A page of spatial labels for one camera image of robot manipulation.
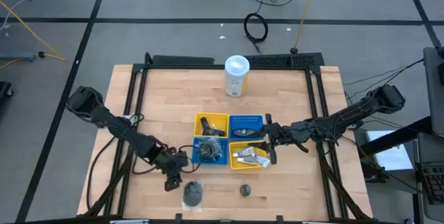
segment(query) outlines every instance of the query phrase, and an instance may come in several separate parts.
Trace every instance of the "gray floor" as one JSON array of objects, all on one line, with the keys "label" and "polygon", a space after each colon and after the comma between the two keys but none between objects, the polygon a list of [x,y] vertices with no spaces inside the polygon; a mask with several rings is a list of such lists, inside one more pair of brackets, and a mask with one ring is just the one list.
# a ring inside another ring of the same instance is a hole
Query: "gray floor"
[{"label": "gray floor", "polygon": [[[18,0],[3,0],[13,5]],[[16,9],[21,17],[88,18],[95,0],[32,0]],[[265,18],[299,19],[307,0],[287,6],[263,6]],[[444,20],[442,0],[421,0],[431,20]],[[107,18],[237,18],[257,9],[252,0],[103,0],[98,17]],[[0,8],[0,15],[6,12]],[[313,0],[309,19],[421,20],[412,0]],[[19,62],[0,71],[13,83],[15,96],[0,121],[0,223],[13,222],[53,119],[86,24],[32,23],[31,28],[68,62],[45,58]],[[271,24],[264,54],[288,53],[298,25]],[[251,25],[260,34],[260,25]],[[434,30],[444,42],[444,26]],[[300,52],[322,52],[327,65],[339,66],[344,82],[410,64],[432,43],[424,26],[305,25]],[[19,23],[0,33],[2,51],[48,51]],[[241,24],[95,24],[78,70],[74,88],[88,85],[103,95],[115,64],[141,62],[144,53],[216,58],[256,54]],[[345,87],[351,95],[371,83]],[[407,99],[403,111],[383,116],[401,125],[429,114],[424,68],[417,65],[393,81]],[[371,124],[369,129],[386,126]],[[27,220],[75,216],[92,151],[96,128],[64,114]],[[411,196],[368,186],[374,215],[384,221],[412,217]]]}]

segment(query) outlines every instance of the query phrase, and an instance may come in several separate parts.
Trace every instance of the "wooden table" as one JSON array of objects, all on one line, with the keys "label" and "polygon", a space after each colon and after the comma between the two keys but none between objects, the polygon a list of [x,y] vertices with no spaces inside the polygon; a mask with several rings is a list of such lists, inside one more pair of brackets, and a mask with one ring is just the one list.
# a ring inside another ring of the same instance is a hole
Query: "wooden table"
[{"label": "wooden table", "polygon": [[[114,67],[105,105],[115,115],[123,113],[131,69],[132,65]],[[339,68],[321,67],[321,71],[331,114],[346,107]],[[179,147],[193,141],[196,112],[271,113],[273,121],[281,125],[311,118],[303,71],[252,70],[248,75],[246,94],[239,98],[229,97],[224,92],[223,77],[223,70],[218,69],[148,70],[142,106],[145,119],[140,123],[139,131]],[[322,115],[315,79],[313,84],[318,114]],[[132,109],[137,97],[133,98]],[[345,136],[353,138],[351,132],[345,133]],[[98,131],[92,159],[111,137],[106,129]],[[339,140],[339,144],[337,154],[343,185],[364,213],[372,216],[357,149],[344,139]],[[94,168],[92,203],[110,180],[115,145],[116,142],[102,154]],[[131,175],[124,218],[174,219],[177,213],[183,213],[184,219],[272,221],[277,215],[282,215],[286,221],[328,221],[318,154],[314,142],[309,140],[305,145],[310,150],[307,154],[296,146],[278,146],[278,163],[267,169],[233,171],[230,166],[201,166],[195,173],[183,173],[185,182],[205,181],[203,210],[200,213],[183,211],[184,183],[179,189],[166,192],[166,177],[159,171]],[[148,168],[149,165],[140,161],[136,166],[138,171]],[[86,182],[78,213],[87,210]],[[242,184],[251,186],[249,197],[240,195]],[[336,216],[340,216],[336,190],[332,190],[332,197]],[[112,213],[116,212],[118,198],[119,189],[114,193]]]}]

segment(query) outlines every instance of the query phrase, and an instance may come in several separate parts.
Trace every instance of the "small gray object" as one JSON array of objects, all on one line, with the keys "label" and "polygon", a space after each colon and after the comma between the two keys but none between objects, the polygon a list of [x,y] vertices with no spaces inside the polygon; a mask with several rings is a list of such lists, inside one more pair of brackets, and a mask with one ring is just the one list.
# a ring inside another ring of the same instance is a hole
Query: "small gray object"
[{"label": "small gray object", "polygon": [[251,188],[247,184],[244,184],[241,186],[241,195],[242,196],[249,196],[251,193]]},{"label": "small gray object", "polygon": [[202,200],[202,185],[199,182],[188,182],[183,192],[183,202],[190,207],[197,206]]}]

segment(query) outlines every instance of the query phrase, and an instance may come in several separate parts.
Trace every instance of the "yellow bin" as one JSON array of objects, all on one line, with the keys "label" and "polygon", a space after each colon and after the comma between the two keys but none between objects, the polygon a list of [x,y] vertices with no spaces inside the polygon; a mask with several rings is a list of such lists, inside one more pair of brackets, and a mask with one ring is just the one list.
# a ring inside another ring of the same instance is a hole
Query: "yellow bin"
[{"label": "yellow bin", "polygon": [[[254,169],[254,168],[262,168],[262,165],[252,165],[252,164],[244,164],[237,161],[237,157],[233,157],[234,153],[238,153],[241,150],[244,150],[250,147],[248,144],[251,143],[260,143],[261,141],[238,141],[230,143],[230,166],[231,169]],[[262,157],[266,157],[266,152],[260,148],[255,147],[256,155],[260,155]]]},{"label": "yellow bin", "polygon": [[202,135],[203,127],[200,119],[205,117],[211,128],[225,131],[225,135],[220,138],[228,138],[228,114],[211,113],[211,112],[198,112],[196,113],[196,119],[194,119],[194,136],[195,137],[209,137]]}]

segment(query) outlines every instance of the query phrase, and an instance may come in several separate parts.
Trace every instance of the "white label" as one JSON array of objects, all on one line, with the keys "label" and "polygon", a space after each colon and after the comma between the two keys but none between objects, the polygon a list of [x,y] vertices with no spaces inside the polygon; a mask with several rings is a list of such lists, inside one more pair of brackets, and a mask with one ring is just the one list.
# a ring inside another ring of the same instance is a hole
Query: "white label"
[{"label": "white label", "polygon": [[225,77],[225,91],[230,96],[241,96],[244,78],[233,79]]}]

